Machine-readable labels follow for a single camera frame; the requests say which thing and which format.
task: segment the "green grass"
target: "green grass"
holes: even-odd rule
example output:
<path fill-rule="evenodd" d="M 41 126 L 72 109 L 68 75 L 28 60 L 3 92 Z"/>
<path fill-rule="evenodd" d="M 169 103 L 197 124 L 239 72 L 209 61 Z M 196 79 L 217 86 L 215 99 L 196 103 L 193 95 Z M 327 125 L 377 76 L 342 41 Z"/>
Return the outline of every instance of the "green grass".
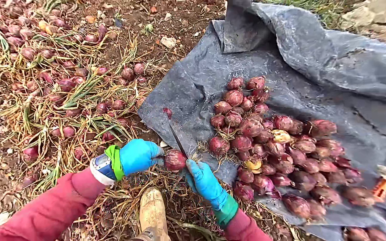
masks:
<path fill-rule="evenodd" d="M 262 3 L 292 5 L 304 8 L 320 16 L 321 22 L 328 29 L 338 29 L 341 16 L 350 11 L 352 1 L 344 0 L 261 0 Z"/>

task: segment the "red jacket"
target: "red jacket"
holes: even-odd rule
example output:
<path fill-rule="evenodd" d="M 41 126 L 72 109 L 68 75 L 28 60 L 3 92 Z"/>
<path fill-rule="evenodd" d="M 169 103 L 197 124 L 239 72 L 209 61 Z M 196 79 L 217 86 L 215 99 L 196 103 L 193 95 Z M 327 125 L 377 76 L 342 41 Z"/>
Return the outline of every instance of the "red jacket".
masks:
<path fill-rule="evenodd" d="M 93 205 L 105 189 L 90 169 L 61 177 L 57 186 L 41 194 L 0 226 L 0 241 L 54 241 Z M 226 229 L 229 241 L 270 241 L 254 219 L 238 210 Z"/>

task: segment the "gray tarp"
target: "gray tarp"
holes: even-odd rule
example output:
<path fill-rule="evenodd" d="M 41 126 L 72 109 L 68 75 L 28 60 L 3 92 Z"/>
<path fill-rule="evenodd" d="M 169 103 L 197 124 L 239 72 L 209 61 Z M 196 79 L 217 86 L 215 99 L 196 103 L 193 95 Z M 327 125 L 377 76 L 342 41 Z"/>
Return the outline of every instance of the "gray tarp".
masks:
<path fill-rule="evenodd" d="M 386 165 L 386 44 L 348 32 L 324 30 L 317 17 L 301 8 L 246 0 L 229 1 L 224 21 L 212 21 L 197 46 L 176 62 L 138 111 L 148 127 L 172 147 L 177 145 L 163 107 L 173 111 L 183 146 L 215 135 L 209 123 L 213 106 L 232 77 L 265 75 L 271 88 L 266 102 L 273 113 L 299 120 L 335 122 L 346 157 L 372 188 Z M 209 154 L 211 168 L 217 161 Z M 225 162 L 216 176 L 233 183 L 236 167 Z M 282 193 L 296 193 L 291 188 Z M 293 224 L 279 200 L 260 199 Z M 386 210 L 386 203 L 378 205 Z M 349 203 L 330 207 L 324 222 L 303 225 L 327 240 L 341 240 L 341 226 L 378 226 L 386 231 L 386 211 Z"/>

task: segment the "green wristband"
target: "green wristband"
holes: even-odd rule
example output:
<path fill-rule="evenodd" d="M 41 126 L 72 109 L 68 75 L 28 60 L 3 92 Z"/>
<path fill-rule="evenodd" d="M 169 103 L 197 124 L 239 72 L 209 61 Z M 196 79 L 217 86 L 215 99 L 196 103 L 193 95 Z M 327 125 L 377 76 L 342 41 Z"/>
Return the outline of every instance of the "green wristband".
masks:
<path fill-rule="evenodd" d="M 214 215 L 217 218 L 218 225 L 220 225 L 222 228 L 225 228 L 236 215 L 238 208 L 239 204 L 232 196 L 228 195 L 227 201 L 222 206 L 222 208 L 220 210 L 214 209 Z"/>
<path fill-rule="evenodd" d="M 111 168 L 117 181 L 120 181 L 125 176 L 120 161 L 120 148 L 118 145 L 111 145 L 105 150 L 105 154 L 111 159 Z"/>

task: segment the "blue glove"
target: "blue glove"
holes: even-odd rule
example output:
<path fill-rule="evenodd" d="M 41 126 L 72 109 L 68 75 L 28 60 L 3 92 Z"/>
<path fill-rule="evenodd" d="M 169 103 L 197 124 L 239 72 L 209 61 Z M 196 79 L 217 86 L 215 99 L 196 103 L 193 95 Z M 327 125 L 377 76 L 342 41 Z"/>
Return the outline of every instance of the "blue glove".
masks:
<path fill-rule="evenodd" d="M 190 172 L 186 174 L 186 180 L 192 191 L 210 201 L 213 209 L 221 210 L 229 195 L 218 183 L 209 165 L 204 162 L 196 164 L 191 159 L 187 159 L 186 164 Z"/>
<path fill-rule="evenodd" d="M 165 151 L 160 146 L 151 141 L 143 139 L 133 139 L 120 150 L 120 163 L 124 174 L 142 172 L 154 164 Z"/>

